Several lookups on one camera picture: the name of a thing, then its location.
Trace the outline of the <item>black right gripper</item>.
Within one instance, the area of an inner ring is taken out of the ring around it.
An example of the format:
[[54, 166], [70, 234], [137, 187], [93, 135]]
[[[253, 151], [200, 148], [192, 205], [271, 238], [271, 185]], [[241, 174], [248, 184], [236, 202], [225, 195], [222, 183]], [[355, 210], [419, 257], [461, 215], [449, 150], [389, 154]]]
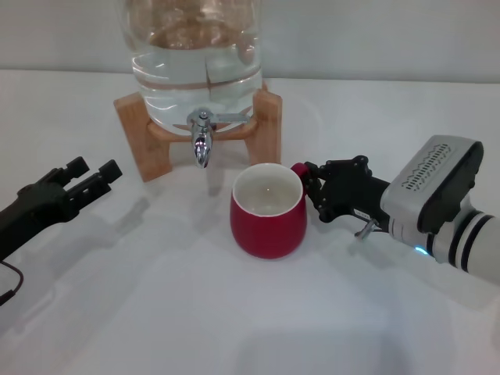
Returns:
[[389, 183], [370, 176], [366, 156], [327, 160], [321, 166], [306, 162], [305, 166], [311, 178], [320, 179], [306, 180], [304, 187], [322, 223], [331, 223], [345, 215], [362, 218], [356, 210], [370, 219], [389, 218], [380, 208], [382, 195]]

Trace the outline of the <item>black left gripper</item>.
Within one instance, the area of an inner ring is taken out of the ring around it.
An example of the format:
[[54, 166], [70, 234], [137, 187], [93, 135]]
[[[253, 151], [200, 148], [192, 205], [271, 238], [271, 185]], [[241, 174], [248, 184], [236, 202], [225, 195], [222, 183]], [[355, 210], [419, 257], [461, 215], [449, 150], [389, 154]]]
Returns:
[[74, 209], [81, 210], [109, 193], [110, 184], [123, 175], [111, 159], [68, 192], [63, 189], [88, 171], [87, 163], [79, 156], [65, 168], [48, 172], [41, 178], [44, 184], [31, 184], [18, 192], [14, 203], [1, 211], [1, 260], [46, 228], [71, 221]]

